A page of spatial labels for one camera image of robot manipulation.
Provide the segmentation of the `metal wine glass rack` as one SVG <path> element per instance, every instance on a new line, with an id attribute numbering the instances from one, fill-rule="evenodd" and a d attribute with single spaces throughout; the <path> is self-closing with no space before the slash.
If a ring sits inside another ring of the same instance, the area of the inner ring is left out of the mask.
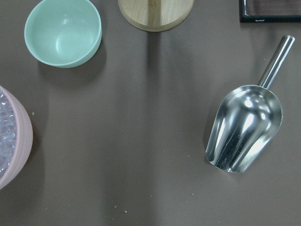
<path id="1" fill-rule="evenodd" d="M 239 0 L 242 23 L 299 23 L 300 0 Z"/>

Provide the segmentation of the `pink bowl of ice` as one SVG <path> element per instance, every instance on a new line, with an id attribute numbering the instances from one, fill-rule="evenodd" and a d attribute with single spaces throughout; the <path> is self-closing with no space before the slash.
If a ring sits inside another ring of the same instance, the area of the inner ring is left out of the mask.
<path id="1" fill-rule="evenodd" d="M 16 145 L 11 163 L 0 178 L 0 187 L 4 188 L 21 171 L 28 160 L 32 149 L 33 130 L 29 115 L 19 100 L 8 90 L 1 87 L 0 90 L 10 102 L 16 118 Z"/>

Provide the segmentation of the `metal ice scoop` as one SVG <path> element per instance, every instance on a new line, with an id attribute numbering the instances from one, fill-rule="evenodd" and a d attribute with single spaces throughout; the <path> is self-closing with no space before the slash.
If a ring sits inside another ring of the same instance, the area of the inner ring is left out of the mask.
<path id="1" fill-rule="evenodd" d="M 207 160 L 227 172 L 245 172 L 277 134 L 283 108 L 270 91 L 295 38 L 282 37 L 257 85 L 228 93 L 217 111 L 206 147 Z"/>

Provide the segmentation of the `green ceramic bowl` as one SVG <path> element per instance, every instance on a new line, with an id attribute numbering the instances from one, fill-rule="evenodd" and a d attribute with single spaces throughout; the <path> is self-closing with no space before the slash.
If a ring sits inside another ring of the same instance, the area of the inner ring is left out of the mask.
<path id="1" fill-rule="evenodd" d="M 87 62 L 101 38 L 101 17 L 89 0 L 42 0 L 24 26 L 29 52 L 38 61 L 59 68 Z"/>

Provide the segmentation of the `wooden cup stand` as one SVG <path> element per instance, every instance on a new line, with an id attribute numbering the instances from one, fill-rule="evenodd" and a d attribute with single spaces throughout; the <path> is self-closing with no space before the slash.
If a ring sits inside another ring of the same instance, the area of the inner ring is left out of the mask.
<path id="1" fill-rule="evenodd" d="M 134 27 L 162 32 L 183 22 L 194 0 L 118 0 L 122 16 Z"/>

